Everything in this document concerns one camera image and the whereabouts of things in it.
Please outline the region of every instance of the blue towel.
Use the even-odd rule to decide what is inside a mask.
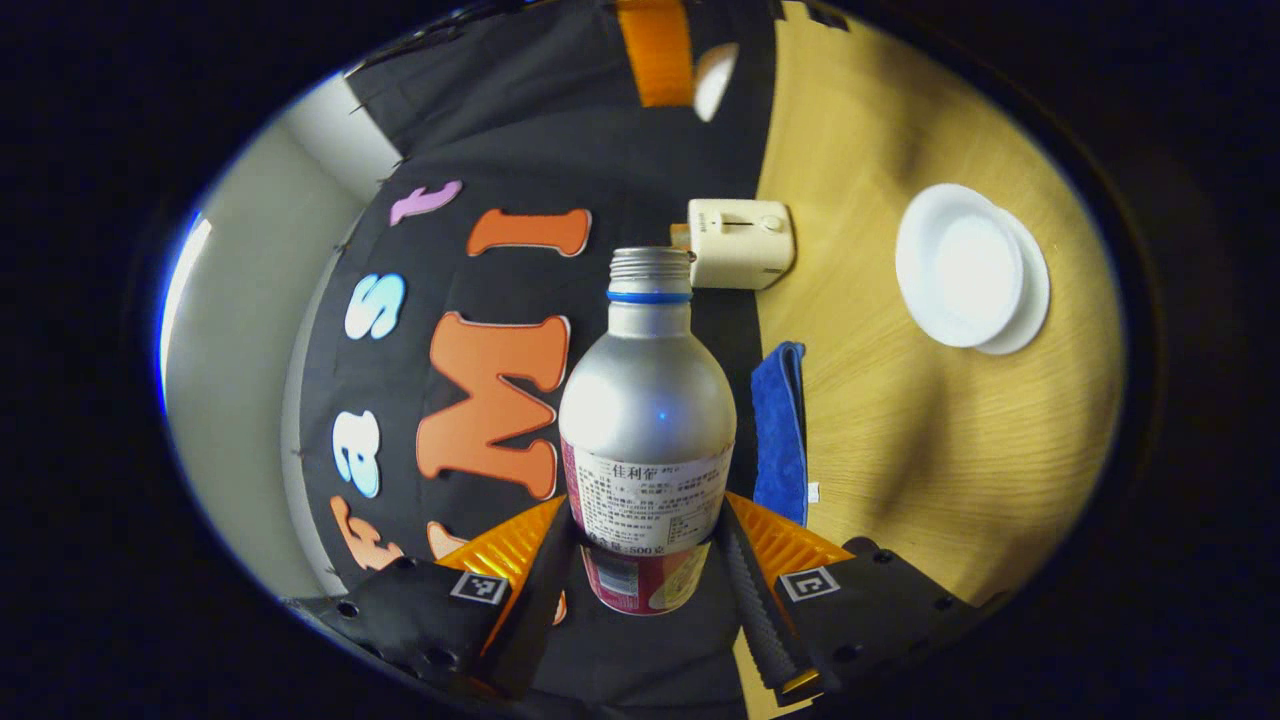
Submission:
[[[809,469],[805,461],[804,346],[783,342],[751,372],[759,470],[756,505],[799,523],[809,520]]]

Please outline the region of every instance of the aluminum bottle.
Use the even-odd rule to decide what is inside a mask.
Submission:
[[[559,406],[591,589],[631,615],[692,596],[733,452],[733,396],[690,332],[689,270],[685,250],[614,251],[609,331],[573,368]]]

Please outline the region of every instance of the black rubber grip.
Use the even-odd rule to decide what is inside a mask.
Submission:
[[[806,670],[809,664],[797,653],[796,641],[786,630],[782,615],[764,587],[764,578],[754,559],[751,562],[748,561],[751,550],[742,537],[737,518],[732,516],[728,503],[724,503],[724,510],[728,518],[722,518],[722,532],[717,544],[724,555],[724,566],[728,570],[733,597],[737,600],[739,620],[746,634],[746,646],[760,670],[764,687],[776,691]]]

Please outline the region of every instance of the white device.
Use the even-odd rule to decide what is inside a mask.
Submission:
[[[694,287],[763,290],[796,256],[787,206],[769,200],[690,200],[689,224],[672,225],[671,240],[694,254]]]

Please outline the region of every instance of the wooden table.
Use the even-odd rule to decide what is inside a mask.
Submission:
[[[980,603],[1048,557],[1107,454],[1124,386],[1107,255],[1068,179],[983,95],[851,18],[846,32],[783,6],[756,196],[787,204],[797,249],[756,301],[765,354],[787,340],[808,348],[809,479],[822,493],[809,528],[837,543],[868,536]],[[1048,318],[1019,352],[946,347],[908,315],[897,225],[941,182],[1016,215],[1044,252]],[[769,716],[763,688],[746,689],[753,717]]]

